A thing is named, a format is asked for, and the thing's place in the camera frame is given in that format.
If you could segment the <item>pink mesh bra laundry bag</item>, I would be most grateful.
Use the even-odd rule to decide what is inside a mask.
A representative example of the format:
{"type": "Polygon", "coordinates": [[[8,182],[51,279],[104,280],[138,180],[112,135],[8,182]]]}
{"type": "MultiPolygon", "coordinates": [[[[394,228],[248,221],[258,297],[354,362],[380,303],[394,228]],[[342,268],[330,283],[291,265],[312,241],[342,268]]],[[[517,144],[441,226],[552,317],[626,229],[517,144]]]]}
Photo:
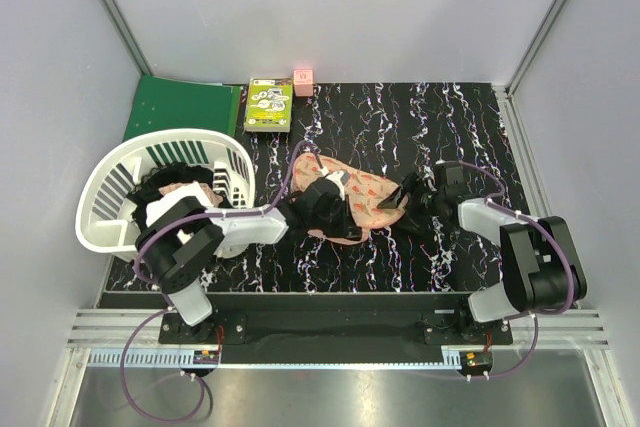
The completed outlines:
{"type": "Polygon", "coordinates": [[[406,204],[404,200],[397,209],[377,209],[377,204],[399,186],[401,185],[389,179],[357,170],[336,159],[315,153],[303,153],[293,163],[291,178],[292,200],[288,205],[292,209],[296,226],[306,230],[309,235],[343,245],[355,245],[366,241],[373,230],[387,228],[403,217],[406,204]],[[349,241],[327,238],[319,231],[308,230],[303,225],[301,218],[293,210],[292,204],[302,191],[316,179],[325,179],[322,173],[323,169],[328,169],[330,172],[346,170],[350,173],[351,178],[345,187],[345,192],[349,200],[352,216],[356,224],[362,228],[360,240],[349,241]]]}

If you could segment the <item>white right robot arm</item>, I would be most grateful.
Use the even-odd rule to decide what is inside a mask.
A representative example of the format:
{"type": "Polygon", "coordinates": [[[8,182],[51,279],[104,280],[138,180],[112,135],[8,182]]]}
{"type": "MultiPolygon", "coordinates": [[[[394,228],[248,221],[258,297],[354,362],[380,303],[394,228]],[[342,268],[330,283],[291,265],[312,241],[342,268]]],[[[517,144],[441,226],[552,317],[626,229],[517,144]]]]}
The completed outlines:
{"type": "Polygon", "coordinates": [[[404,227],[411,232],[424,231],[429,218],[438,218],[499,248],[501,280],[468,297],[468,310],[453,321],[460,340],[480,341],[490,322],[560,315],[586,297],[586,276],[565,219],[532,217],[501,205],[503,183],[471,163],[442,161],[433,173],[433,182],[407,175],[378,207],[403,208],[404,227]]]}

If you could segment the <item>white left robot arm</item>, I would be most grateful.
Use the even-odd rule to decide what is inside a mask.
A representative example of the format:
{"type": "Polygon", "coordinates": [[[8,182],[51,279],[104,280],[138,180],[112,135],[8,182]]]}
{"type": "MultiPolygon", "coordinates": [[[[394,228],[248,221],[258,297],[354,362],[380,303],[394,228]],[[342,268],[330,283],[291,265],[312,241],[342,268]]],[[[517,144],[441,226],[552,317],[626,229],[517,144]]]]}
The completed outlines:
{"type": "Polygon", "coordinates": [[[342,181],[322,177],[303,191],[259,208],[207,207],[188,185],[186,192],[136,240],[134,264],[143,263],[181,316],[181,331],[196,343],[215,333],[216,319],[198,277],[209,261],[229,249],[273,245],[291,232],[318,231],[356,241],[362,228],[353,218],[342,181]]]}

